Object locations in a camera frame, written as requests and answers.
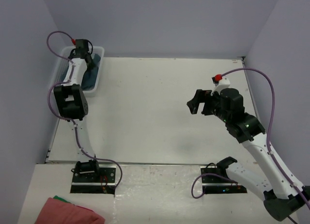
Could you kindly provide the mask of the blue-grey t shirt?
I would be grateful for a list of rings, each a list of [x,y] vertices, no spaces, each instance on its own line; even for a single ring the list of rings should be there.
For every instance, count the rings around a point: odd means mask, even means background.
[[[89,91],[94,89],[96,84],[96,79],[99,71],[99,64],[100,64],[101,57],[98,54],[94,54],[93,62],[95,64],[92,70],[86,71],[84,73],[81,88],[83,91]]]

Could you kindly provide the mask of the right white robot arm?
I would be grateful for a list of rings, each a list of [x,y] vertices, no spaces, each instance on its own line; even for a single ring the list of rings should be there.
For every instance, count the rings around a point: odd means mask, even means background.
[[[214,176],[240,183],[259,197],[267,212],[281,222],[310,200],[310,188],[290,172],[267,143],[264,127],[255,116],[245,112],[243,101],[236,89],[196,90],[186,105],[191,114],[196,114],[203,104],[203,115],[214,115],[222,120],[228,133],[252,155],[265,174],[265,178],[261,178],[245,170],[233,157],[227,157],[216,164]]]

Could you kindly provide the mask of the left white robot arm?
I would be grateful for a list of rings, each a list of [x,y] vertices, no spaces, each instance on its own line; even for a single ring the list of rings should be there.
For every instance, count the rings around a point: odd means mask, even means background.
[[[64,81],[54,86],[53,94],[60,119],[67,121],[77,142],[78,161],[73,170],[78,178],[98,178],[100,167],[90,144],[86,127],[86,116],[89,112],[88,102],[82,90],[84,74],[95,68],[89,50],[90,41],[76,39],[75,48],[71,51],[69,69]]]

